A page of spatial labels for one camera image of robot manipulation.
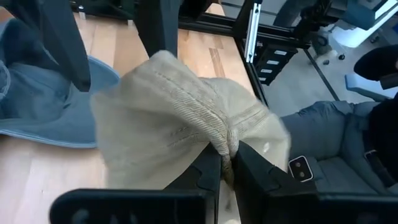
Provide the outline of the blue rolling chair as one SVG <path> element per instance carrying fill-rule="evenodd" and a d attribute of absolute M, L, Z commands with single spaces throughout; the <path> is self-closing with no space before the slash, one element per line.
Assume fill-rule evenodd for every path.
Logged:
<path fill-rule="evenodd" d="M 358 47 L 398 12 L 398 0 L 376 0 L 374 6 L 367 0 L 341 1 L 343 12 L 337 21 L 321 27 L 312 37 L 317 64 L 327 65 L 335 57 L 343 60 L 346 48 Z"/>

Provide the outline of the beige baseball cap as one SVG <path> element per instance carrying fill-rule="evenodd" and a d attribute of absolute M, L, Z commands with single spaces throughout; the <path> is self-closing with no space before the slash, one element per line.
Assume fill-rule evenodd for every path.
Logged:
<path fill-rule="evenodd" d="M 160 51 L 91 97 L 96 140 L 114 189 L 164 189 L 212 144 L 227 184 L 240 142 L 287 170 L 290 136 L 245 87 L 200 78 Z"/>

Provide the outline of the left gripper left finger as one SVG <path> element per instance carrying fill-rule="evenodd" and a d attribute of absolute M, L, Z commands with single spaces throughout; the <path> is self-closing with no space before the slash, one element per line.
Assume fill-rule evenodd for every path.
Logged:
<path fill-rule="evenodd" d="M 50 224 L 217 224 L 221 157 L 208 144 L 163 190 L 75 189 L 59 196 Z"/>

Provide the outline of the grey baseball cap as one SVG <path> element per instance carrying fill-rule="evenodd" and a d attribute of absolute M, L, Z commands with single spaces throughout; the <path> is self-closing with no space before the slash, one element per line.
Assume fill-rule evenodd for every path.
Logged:
<path fill-rule="evenodd" d="M 120 80 L 90 56 L 91 87 L 80 91 L 20 20 L 0 23 L 0 134 L 56 146 L 95 147 L 90 96 Z"/>

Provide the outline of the person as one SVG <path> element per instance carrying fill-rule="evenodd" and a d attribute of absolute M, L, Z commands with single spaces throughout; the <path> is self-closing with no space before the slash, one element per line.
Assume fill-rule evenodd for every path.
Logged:
<path fill-rule="evenodd" d="M 398 195 L 398 94 L 380 103 L 318 101 L 282 121 L 289 158 L 306 158 L 318 191 Z"/>

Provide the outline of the white smartphone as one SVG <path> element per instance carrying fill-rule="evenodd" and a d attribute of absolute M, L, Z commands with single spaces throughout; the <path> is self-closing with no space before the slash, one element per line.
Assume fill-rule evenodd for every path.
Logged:
<path fill-rule="evenodd" d="M 298 156 L 288 163 L 289 173 L 299 182 L 308 182 L 313 179 L 313 172 L 305 156 Z"/>

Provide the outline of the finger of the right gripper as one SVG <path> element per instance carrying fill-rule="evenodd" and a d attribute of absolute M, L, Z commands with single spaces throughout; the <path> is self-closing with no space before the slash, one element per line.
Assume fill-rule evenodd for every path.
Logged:
<path fill-rule="evenodd" d="M 33 29 L 80 91 L 90 89 L 88 56 L 69 0 L 7 0 L 7 10 Z"/>
<path fill-rule="evenodd" d="M 180 0 L 140 0 L 136 28 L 149 57 L 160 50 L 178 55 Z"/>

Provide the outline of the black aluminium table frame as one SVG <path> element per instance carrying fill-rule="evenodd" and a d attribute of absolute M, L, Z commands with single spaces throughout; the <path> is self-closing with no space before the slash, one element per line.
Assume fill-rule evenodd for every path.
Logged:
<path fill-rule="evenodd" d="M 261 102 L 267 104 L 262 88 L 264 84 L 260 82 L 257 75 L 254 60 L 253 63 L 247 63 L 244 57 L 248 20 L 253 2 L 254 0 L 244 0 L 237 18 L 233 19 L 207 13 L 206 10 L 210 6 L 210 0 L 184 0 L 181 6 L 179 28 L 232 37 L 238 48 L 255 96 Z M 288 29 L 259 23 L 254 58 L 258 47 L 269 44 L 295 47 L 297 50 L 308 49 L 310 43 L 295 33 L 300 30 L 301 28 Z"/>

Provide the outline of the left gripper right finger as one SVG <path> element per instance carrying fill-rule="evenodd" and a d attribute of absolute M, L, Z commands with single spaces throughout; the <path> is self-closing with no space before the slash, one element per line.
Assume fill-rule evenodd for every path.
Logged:
<path fill-rule="evenodd" d="M 242 224 L 398 224 L 398 196 L 321 193 L 244 142 L 233 170 Z"/>

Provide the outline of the black box with white labels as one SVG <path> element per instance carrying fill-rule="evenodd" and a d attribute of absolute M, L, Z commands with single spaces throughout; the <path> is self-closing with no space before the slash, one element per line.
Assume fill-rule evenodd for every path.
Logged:
<path fill-rule="evenodd" d="M 258 47 L 254 66 L 260 82 L 270 85 L 297 52 L 295 47 L 281 45 L 269 44 Z"/>

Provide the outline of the silver aluminium frame bracket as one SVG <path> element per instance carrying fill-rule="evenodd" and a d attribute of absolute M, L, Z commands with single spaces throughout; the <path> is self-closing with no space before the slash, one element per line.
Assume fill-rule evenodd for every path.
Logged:
<path fill-rule="evenodd" d="M 247 63 L 253 63 L 256 48 L 257 30 L 261 15 L 261 4 L 263 0 L 254 0 L 248 20 L 244 57 Z"/>

